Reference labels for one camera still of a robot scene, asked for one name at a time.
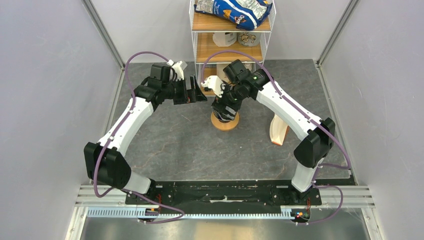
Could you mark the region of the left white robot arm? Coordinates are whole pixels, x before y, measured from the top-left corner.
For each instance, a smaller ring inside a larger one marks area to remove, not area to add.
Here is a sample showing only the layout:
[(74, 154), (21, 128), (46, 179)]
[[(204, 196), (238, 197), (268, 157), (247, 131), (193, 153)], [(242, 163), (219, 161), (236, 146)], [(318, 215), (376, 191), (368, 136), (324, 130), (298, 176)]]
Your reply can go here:
[(166, 100), (174, 105), (207, 101), (194, 75), (184, 77), (184, 61), (155, 63), (150, 75), (134, 89), (135, 97), (113, 127), (97, 142), (88, 142), (84, 159), (88, 177), (115, 189), (137, 192), (144, 204), (152, 204), (157, 191), (154, 180), (132, 170), (125, 160), (134, 136), (154, 111)]

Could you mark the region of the white wire wooden shelf rack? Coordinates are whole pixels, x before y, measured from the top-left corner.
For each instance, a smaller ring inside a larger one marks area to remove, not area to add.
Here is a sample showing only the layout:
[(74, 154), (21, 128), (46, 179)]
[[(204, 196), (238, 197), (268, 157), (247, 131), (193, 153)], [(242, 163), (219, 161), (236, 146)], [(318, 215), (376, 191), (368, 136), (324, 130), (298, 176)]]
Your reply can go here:
[(277, 13), (275, 2), (268, 0), (267, 3), (272, 4), (268, 17), (255, 30), (245, 31), (237, 29), (229, 20), (195, 12), (197, 1), (189, 2), (191, 43), (198, 84), (202, 82), (202, 77), (211, 75), (219, 75), (226, 81), (224, 65), (236, 59), (242, 61), (248, 69), (256, 69), (255, 61), (235, 51), (264, 63)]

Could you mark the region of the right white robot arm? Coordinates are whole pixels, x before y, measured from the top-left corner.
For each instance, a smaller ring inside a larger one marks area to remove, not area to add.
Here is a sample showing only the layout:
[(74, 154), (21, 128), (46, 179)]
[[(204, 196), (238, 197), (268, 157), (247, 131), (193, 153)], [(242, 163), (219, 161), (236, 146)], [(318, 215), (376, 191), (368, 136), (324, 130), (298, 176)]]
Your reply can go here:
[(280, 125), (293, 130), (300, 144), (293, 151), (297, 165), (288, 197), (292, 203), (302, 204), (309, 198), (308, 190), (315, 182), (319, 164), (333, 146), (334, 121), (309, 113), (279, 86), (264, 67), (252, 72), (237, 59), (223, 71), (229, 82), (218, 75), (210, 75), (201, 82), (203, 88), (208, 88), (215, 95), (213, 117), (222, 124), (234, 123), (243, 100), (251, 98), (274, 113), (270, 131), (274, 133), (275, 140), (282, 140), (286, 134), (279, 130)]

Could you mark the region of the round wooden dripper stand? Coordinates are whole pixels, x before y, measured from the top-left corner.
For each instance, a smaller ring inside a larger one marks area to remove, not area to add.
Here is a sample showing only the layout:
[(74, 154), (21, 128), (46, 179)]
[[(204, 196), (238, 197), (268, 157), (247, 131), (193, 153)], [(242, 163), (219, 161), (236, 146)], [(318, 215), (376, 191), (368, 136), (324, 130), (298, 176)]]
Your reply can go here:
[(212, 125), (223, 132), (231, 131), (236, 128), (236, 126), (239, 124), (240, 121), (240, 114), (237, 113), (234, 120), (228, 121), (228, 122), (221, 122), (219, 119), (215, 116), (215, 114), (212, 112), (210, 115), (210, 120)]

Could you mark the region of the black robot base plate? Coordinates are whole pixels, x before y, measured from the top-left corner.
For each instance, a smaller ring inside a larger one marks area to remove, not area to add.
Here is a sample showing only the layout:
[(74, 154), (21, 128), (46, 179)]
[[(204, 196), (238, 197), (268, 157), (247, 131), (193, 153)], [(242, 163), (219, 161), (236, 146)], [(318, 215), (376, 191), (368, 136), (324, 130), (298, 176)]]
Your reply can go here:
[(322, 204), (318, 189), (299, 193), (290, 180), (157, 181), (147, 197), (189, 214), (277, 214), (282, 206)]

